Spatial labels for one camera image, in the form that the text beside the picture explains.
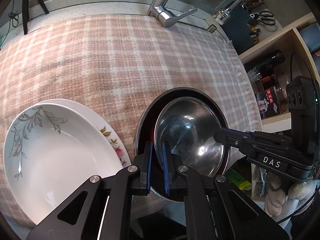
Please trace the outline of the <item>right gloved hand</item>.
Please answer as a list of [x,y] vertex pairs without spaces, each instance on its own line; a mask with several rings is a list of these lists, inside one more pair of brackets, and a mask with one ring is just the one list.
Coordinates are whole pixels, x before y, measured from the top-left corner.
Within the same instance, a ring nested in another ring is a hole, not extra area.
[[294,213],[315,193],[319,180],[308,178],[302,183],[285,182],[278,175],[266,176],[265,212],[275,221]]

